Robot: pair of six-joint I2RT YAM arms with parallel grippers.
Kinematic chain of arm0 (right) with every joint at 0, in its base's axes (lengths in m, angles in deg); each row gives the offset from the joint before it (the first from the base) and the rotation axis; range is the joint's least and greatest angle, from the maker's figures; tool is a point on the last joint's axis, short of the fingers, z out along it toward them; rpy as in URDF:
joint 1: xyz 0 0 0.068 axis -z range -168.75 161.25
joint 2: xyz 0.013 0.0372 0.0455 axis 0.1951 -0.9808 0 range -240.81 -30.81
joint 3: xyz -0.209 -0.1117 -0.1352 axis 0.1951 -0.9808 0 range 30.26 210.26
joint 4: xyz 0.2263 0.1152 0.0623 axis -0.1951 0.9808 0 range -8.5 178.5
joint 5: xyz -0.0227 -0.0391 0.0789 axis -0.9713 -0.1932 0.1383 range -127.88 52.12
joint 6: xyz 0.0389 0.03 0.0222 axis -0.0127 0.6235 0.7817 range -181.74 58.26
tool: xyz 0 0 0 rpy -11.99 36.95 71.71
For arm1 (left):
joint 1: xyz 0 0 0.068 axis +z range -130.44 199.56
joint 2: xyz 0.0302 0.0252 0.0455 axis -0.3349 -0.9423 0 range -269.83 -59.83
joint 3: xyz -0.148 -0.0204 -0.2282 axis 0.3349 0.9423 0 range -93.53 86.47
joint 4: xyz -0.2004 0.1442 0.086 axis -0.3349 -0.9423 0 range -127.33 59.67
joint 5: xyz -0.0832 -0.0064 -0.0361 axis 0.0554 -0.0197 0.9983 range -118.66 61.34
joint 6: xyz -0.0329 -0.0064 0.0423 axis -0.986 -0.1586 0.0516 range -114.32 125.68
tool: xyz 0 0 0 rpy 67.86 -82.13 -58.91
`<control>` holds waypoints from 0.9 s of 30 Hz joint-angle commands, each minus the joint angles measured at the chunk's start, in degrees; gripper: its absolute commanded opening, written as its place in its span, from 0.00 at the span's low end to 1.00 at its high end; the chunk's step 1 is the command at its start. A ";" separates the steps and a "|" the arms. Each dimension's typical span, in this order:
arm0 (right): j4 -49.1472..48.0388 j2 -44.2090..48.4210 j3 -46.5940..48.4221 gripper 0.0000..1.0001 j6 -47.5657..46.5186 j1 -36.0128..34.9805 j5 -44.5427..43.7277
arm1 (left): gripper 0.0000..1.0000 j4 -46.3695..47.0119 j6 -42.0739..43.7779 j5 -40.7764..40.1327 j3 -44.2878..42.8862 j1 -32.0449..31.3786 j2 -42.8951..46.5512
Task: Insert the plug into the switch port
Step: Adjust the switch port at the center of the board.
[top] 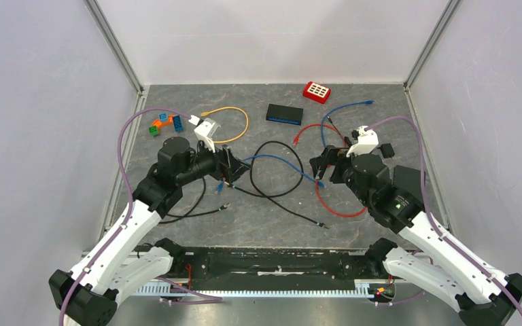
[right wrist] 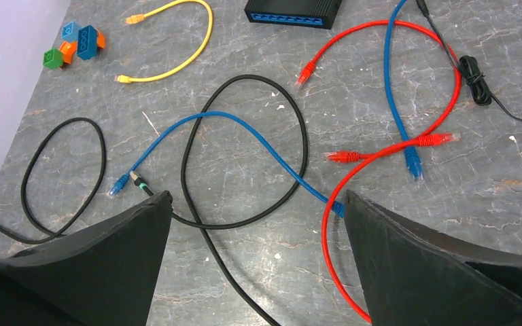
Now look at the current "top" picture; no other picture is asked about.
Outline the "black network switch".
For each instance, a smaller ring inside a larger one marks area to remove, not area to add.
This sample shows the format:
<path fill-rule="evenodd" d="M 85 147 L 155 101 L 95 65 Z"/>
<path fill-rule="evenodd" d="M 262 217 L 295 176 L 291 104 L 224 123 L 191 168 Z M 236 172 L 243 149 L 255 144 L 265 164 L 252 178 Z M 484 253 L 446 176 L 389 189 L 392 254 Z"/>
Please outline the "black network switch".
<path fill-rule="evenodd" d="M 302 124 L 303 113 L 304 109 L 301 108 L 269 104 L 266 112 L 266 120 L 300 126 Z"/>

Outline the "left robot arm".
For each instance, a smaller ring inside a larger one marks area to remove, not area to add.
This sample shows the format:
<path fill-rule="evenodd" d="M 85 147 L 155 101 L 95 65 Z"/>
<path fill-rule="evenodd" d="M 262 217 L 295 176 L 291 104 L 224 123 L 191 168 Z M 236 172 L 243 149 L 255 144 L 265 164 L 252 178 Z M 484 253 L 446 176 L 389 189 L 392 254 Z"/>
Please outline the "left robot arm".
<path fill-rule="evenodd" d="M 183 137 L 165 140 L 117 222 L 70 271 L 57 270 L 50 277 L 59 323 L 70 318 L 78 325 L 107 325 L 118 306 L 146 283 L 164 274 L 182 275 L 185 257 L 166 247 L 152 247 L 127 266 L 123 263 L 180 201 L 183 186 L 205 176 L 235 181 L 249 169 L 226 145 L 208 148 L 199 141 L 193 149 Z"/>

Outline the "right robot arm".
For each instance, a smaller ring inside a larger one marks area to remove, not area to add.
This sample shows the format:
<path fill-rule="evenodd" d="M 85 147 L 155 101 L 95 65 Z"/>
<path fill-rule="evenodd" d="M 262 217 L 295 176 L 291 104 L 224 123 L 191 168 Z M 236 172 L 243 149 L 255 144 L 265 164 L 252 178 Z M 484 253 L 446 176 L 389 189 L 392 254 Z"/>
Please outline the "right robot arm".
<path fill-rule="evenodd" d="M 309 161 L 313 176 L 320 179 L 333 166 L 330 182 L 346 185 L 378 224 L 432 259 L 420 260 L 380 238 L 366 252 L 367 272 L 417 285 L 448 304 L 465 325 L 505 325 L 519 310 L 522 275 L 506 274 L 471 252 L 426 213 L 418 197 L 391 180 L 378 155 L 347 157 L 345 153 L 345 148 L 325 148 Z"/>

